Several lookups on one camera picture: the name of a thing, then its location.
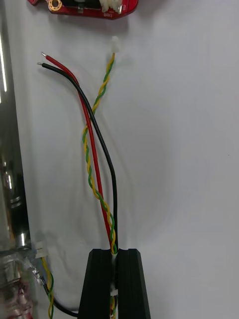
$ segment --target white wall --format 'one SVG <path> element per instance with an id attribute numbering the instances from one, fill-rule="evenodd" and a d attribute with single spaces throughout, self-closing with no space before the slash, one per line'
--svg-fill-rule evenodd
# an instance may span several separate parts
<path id="1" fill-rule="evenodd" d="M 57 297 L 79 304 L 88 253 L 108 244 L 78 97 L 36 62 L 45 51 L 65 63 L 93 103 L 117 35 L 97 120 L 118 180 L 119 244 L 141 251 L 152 319 L 237 318 L 238 0 L 140 0 L 117 21 L 57 17 L 25 0 L 6 9 L 31 235 L 47 241 Z"/>

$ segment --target screw hole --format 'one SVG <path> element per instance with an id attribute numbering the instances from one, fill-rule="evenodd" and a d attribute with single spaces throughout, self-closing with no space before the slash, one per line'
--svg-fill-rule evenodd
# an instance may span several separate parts
<path id="1" fill-rule="evenodd" d="M 58 0 L 53 0 L 53 1 L 52 1 L 52 5 L 53 5 L 55 8 L 57 8 L 58 5 L 59 5 L 59 1 L 58 1 Z"/>

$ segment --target wire bundle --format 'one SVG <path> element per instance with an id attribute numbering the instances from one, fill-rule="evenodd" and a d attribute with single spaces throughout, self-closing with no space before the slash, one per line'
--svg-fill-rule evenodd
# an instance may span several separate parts
<path id="1" fill-rule="evenodd" d="M 61 63 L 59 63 L 57 60 L 53 59 L 52 57 L 44 54 L 42 52 L 42 55 L 51 63 L 53 63 L 54 65 L 56 65 L 58 68 L 53 67 L 49 64 L 46 63 L 38 63 L 40 64 L 42 67 L 49 69 L 51 71 L 54 71 L 56 73 L 59 73 L 61 75 L 63 75 L 64 77 L 66 77 L 77 89 L 78 91 L 78 95 L 80 97 L 81 103 L 82 103 L 82 107 L 83 107 L 83 111 L 84 111 L 84 115 L 86 118 L 86 126 L 83 130 L 83 143 L 84 143 L 84 152 L 86 155 L 86 162 L 87 162 L 87 172 L 88 172 L 88 183 L 95 195 L 95 197 L 100 201 L 101 203 L 101 208 L 102 208 L 102 213 L 103 213 L 103 217 L 104 217 L 104 222 L 106 225 L 106 230 L 107 230 L 107 234 L 108 234 L 108 239 L 110 242 L 110 246 L 111 246 L 111 251 L 113 254 L 116 254 L 118 251 L 118 203 L 117 203 L 117 184 L 116 184 L 116 175 L 115 175 L 115 170 L 109 155 L 109 152 L 107 150 L 107 147 L 105 145 L 104 139 L 101 135 L 100 129 L 98 127 L 97 121 L 95 119 L 95 112 L 97 107 L 99 106 L 100 100 L 103 97 L 103 95 L 105 94 L 106 91 L 106 87 L 107 87 L 107 83 L 109 82 L 110 79 L 110 72 L 111 69 L 113 67 L 114 61 L 115 61 L 115 53 L 113 53 L 112 58 L 110 60 L 110 62 L 107 65 L 107 72 L 104 78 L 104 82 L 99 90 L 98 96 L 96 98 L 96 101 L 94 103 L 93 108 L 91 109 L 91 106 L 89 104 L 89 101 L 87 100 L 84 92 L 82 91 L 82 89 L 79 86 L 79 83 L 76 79 L 76 77 L 74 76 L 74 74 L 67 69 L 64 65 L 62 65 Z M 104 154 L 106 156 L 107 159 L 107 163 L 109 165 L 110 168 L 110 172 L 111 172 L 111 176 L 112 176 L 112 185 L 113 185 L 113 202 L 114 202 L 114 215 L 112 216 L 111 212 L 110 212 L 110 208 L 109 205 L 104 201 L 104 197 L 103 197 L 103 190 L 102 190 L 102 184 L 101 184 L 101 177 L 100 177 L 100 170 L 99 170 L 99 164 L 98 164 L 98 158 L 97 158 L 97 152 L 96 152 L 96 146 L 95 146 L 95 141 L 94 141 L 94 135 L 93 135 L 93 130 L 92 130 L 92 126 L 91 126 L 91 122 L 93 123 L 93 126 L 96 130 L 97 136 L 100 140 L 101 146 L 103 148 Z M 97 177 L 97 184 L 98 184 L 98 189 L 96 190 L 95 187 L 95 182 L 92 176 L 92 168 L 91 168 L 91 159 L 89 156 L 89 147 L 88 147 L 88 141 L 87 141 L 87 132 L 89 132 L 90 135 L 90 141 L 91 141 L 91 146 L 92 146 L 92 154 L 93 154 L 93 160 L 94 160 L 94 166 L 95 166 L 95 171 L 96 171 L 96 177 Z M 47 268 L 47 264 L 45 261 L 43 261 L 43 266 L 45 267 L 45 270 L 47 272 L 47 276 L 49 278 L 49 276 L 51 275 L 51 281 L 52 281 L 52 285 L 50 287 L 49 285 L 49 281 L 47 279 L 47 284 L 44 283 L 44 289 L 46 291 L 46 293 L 49 296 L 50 299 L 50 306 L 49 306 L 49 311 L 48 311 L 48 315 L 49 315 L 49 319 L 52 319 L 53 317 L 53 312 L 54 312 L 54 305 L 62 312 L 72 316 L 72 317 L 77 317 L 78 314 L 66 309 L 65 307 L 63 307 L 59 302 L 57 302 L 57 300 L 54 298 L 53 296 L 53 284 L 54 284 L 54 279 L 52 274 L 50 273 L 49 269 Z M 112 319 L 116 318 L 116 307 L 117 307 L 117 296 L 116 297 L 112 297 L 111 298 L 111 316 Z"/>
<path id="2" fill-rule="evenodd" d="M 95 100 L 95 103 L 94 103 L 94 106 L 92 108 L 93 114 L 95 114 L 96 109 L 99 106 L 100 100 L 101 100 L 101 98 L 103 97 L 103 95 L 106 92 L 106 86 L 107 86 L 107 83 L 110 80 L 110 72 L 111 72 L 111 69 L 113 67 L 114 61 L 115 61 L 115 53 L 112 54 L 112 58 L 111 58 L 110 62 L 107 65 L 104 82 L 103 82 L 102 86 L 99 89 L 98 96 L 97 96 L 97 98 Z M 93 190 L 93 193 L 94 193 L 95 197 L 101 202 L 101 205 L 104 208 L 104 211 L 107 212 L 107 222 L 108 222 L 108 224 L 109 224 L 109 226 L 111 228 L 111 233 L 110 233 L 111 251 L 112 251 L 113 254 L 116 254 L 117 253 L 117 247 L 116 247 L 116 244 L 115 244 L 115 242 L 116 242 L 116 232 L 114 230 L 114 228 L 115 228 L 115 220 L 114 220 L 114 217 L 112 216 L 112 214 L 110 212 L 109 205 L 104 201 L 104 199 L 101 196 L 101 194 L 95 189 L 95 183 L 94 183 L 94 179 L 92 177 L 91 159 L 90 159 L 90 156 L 89 156 L 89 147 L 87 145 L 87 132 L 88 132 L 88 125 L 86 125 L 84 130 L 83 130 L 84 151 L 85 151 L 85 154 L 86 154 L 87 172 L 88 172 L 88 175 L 89 175 L 88 183 L 89 183 L 91 189 Z"/>

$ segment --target yellow and green twisted wire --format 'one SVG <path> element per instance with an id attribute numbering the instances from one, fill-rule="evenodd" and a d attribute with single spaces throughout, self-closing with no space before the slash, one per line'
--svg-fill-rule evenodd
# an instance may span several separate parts
<path id="1" fill-rule="evenodd" d="M 115 61 L 115 53 L 112 54 L 112 58 L 110 60 L 110 62 L 107 65 L 107 69 L 106 69 L 106 75 L 104 78 L 104 82 L 102 84 L 102 86 L 99 89 L 99 93 L 98 96 L 95 100 L 94 106 L 92 108 L 93 113 L 95 114 L 97 107 L 99 106 L 99 103 L 101 101 L 101 98 L 103 97 L 103 95 L 106 92 L 106 87 L 107 84 L 110 80 L 110 72 L 112 70 L 113 64 Z M 101 205 L 103 206 L 103 209 L 107 212 L 107 222 L 111 228 L 111 233 L 110 233 L 110 238 L 111 238 L 111 251 L 113 254 L 117 253 L 117 247 L 116 247 L 116 232 L 115 232 L 115 220 L 114 217 L 111 214 L 109 205 L 104 201 L 104 199 L 102 198 L 101 194 L 96 190 L 96 186 L 95 186 L 95 182 L 92 176 L 92 168 L 91 168 L 91 158 L 89 155 L 89 147 L 87 144 L 87 132 L 88 132 L 88 127 L 87 125 L 85 126 L 84 130 L 83 130 L 83 143 L 84 143 L 84 152 L 86 154 L 86 163 L 87 163 L 87 172 L 88 172 L 88 183 L 93 191 L 93 194 L 95 195 L 95 197 L 101 202 Z"/>
<path id="2" fill-rule="evenodd" d="M 45 260 L 44 257 L 41 258 L 42 260 L 42 265 L 46 271 L 46 275 L 47 275 L 47 288 L 49 289 L 49 293 L 48 293 L 48 298 L 50 300 L 50 305 L 48 308 L 48 317 L 49 319 L 53 318 L 53 314 L 54 314 L 54 295 L 53 295 L 53 286 L 54 286 L 54 278 L 52 276 L 52 273 L 50 272 L 48 266 L 47 266 L 47 262 Z"/>

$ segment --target red circuit board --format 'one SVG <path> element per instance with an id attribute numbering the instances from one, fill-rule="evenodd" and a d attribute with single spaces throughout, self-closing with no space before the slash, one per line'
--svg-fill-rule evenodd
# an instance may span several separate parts
<path id="1" fill-rule="evenodd" d="M 32 5 L 37 5 L 42 0 L 28 0 Z M 51 10 L 48 6 L 49 11 L 53 14 L 65 14 L 65 15 L 78 15 L 78 16 L 90 16 L 95 18 L 103 19 L 118 19 L 127 14 L 132 13 L 138 4 L 138 0 L 122 0 L 121 13 L 115 12 L 113 9 L 109 9 L 107 12 L 103 12 L 99 9 L 88 9 L 84 8 L 82 12 L 79 12 L 76 7 L 61 6 L 57 11 Z"/>

